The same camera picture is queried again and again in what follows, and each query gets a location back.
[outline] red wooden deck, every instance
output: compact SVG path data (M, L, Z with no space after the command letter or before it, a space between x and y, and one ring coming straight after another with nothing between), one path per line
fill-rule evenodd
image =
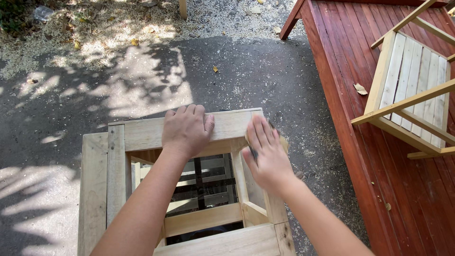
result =
M363 115L368 97L353 84L369 92L380 53L369 46L415 7L313 0L299 4L291 15L303 19L373 252L455 255L455 156L409 160L407 153L418 150L370 124L350 124ZM420 17L455 36L444 9L428 9ZM413 23L402 31L445 56L455 53L455 47ZM454 63L451 75L455 77ZM451 93L448 131L455 135L454 118Z

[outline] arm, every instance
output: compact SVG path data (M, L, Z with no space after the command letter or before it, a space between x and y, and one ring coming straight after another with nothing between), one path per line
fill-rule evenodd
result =
M203 122L202 105L169 110L164 118L163 151L141 184L107 228L91 255L151 255L167 207L190 157L208 143L215 126Z
M283 198L300 222L319 255L369 255L373 253L295 177L276 129L265 118L254 116L248 137L258 152L256 163L248 148L242 153L254 180L263 189Z

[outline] sawdust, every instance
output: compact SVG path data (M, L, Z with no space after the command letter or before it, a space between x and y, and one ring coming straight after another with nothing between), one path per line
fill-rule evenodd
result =
M95 3L102 3L102 9L96 10ZM19 72L36 70L36 58L44 54L49 54L46 66L77 65L90 70L112 67L116 53L131 46L134 38L139 40L139 47L187 40L192 38L190 33L199 34L199 38L228 36L279 40L273 28L284 24L295 0L280 1L279 5L270 0L262 5L255 0L189 1L188 20L180 18L176 0L157 1L151 8L143 7L141 3L140 0L56 2L57 10L48 22L41 25L40 31L26 36L25 41L0 33L0 59L7 62L0 70L0 76L10 79ZM261 8L261 14L246 15L253 7ZM77 14L91 17L95 12L93 24L80 22L76 17ZM73 34L61 32L65 16L70 17L69 23L75 26ZM155 32L145 33L145 26ZM299 24L291 35L305 35L303 25ZM74 43L62 43L70 38L81 42L79 51L74 49Z

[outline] wooden frame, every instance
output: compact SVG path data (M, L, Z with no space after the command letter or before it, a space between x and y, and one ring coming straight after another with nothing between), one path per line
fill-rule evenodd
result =
M258 191L259 188L251 182L249 178L251 174L242 164L240 151L247 146L244 138L247 123L252 115L263 115L262 109L210 114L215 115L216 126L211 142L197 157L231 153L239 202L165 218L157 242L159 248L154 254L180 255L184 251L184 255L213 254L214 252L217 255L232 253L295 255L284 202L265 192L259 199L251 198L251 201L255 202L262 200L264 209L251 202L248 196L249 189ZM163 120L163 118L155 118L110 123L107 133L84 135L79 256L90 254L106 227L131 195L131 160L153 164L153 157L156 156L144 150L161 148ZM140 173L140 164L136 164L134 169L135 172ZM166 237L237 221L242 221L244 228L170 246L165 245Z

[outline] green foliage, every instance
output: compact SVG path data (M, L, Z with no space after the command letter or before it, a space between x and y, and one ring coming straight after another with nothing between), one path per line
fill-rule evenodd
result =
M7 33L20 33L24 9L22 0L0 0L0 28Z

